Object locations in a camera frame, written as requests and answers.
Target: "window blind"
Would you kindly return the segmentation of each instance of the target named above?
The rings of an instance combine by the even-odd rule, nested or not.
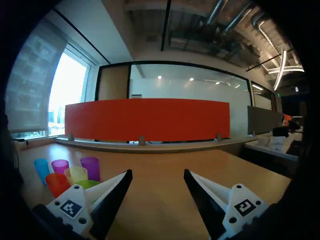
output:
[[[24,43],[9,77],[6,114],[10,132],[48,129],[48,103],[54,74],[67,42],[41,21]]]

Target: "table surface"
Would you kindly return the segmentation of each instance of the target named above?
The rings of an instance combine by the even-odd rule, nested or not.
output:
[[[32,208],[53,200],[33,166],[36,158],[51,162],[66,159],[80,166],[80,159],[100,159],[100,176],[105,181],[127,169],[133,180],[109,230],[108,239],[208,239],[209,235],[184,182],[184,169],[231,188],[242,183],[268,204],[282,197],[290,179],[221,150],[175,154],[123,154],[97,152],[50,144],[19,153],[22,189]]]

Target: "orange partition panel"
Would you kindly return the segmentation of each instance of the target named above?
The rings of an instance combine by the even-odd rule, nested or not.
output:
[[[65,133],[75,138],[186,141],[230,134],[229,103],[173,98],[83,102],[66,106]]]
[[[287,114],[283,114],[283,118],[286,121],[286,126],[288,126],[288,121],[291,121],[292,117]]]

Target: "purple plastic cup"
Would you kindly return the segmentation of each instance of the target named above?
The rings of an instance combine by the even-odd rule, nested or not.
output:
[[[86,157],[80,160],[82,167],[88,171],[88,179],[100,181],[99,159],[95,157]]]
[[[64,171],[69,168],[69,162],[64,159],[54,160],[51,165],[55,173],[64,174]]]

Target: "yellow plastic cup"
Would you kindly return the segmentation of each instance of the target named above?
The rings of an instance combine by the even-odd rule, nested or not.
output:
[[[71,167],[64,171],[70,186],[77,182],[88,180],[88,171],[83,167]]]

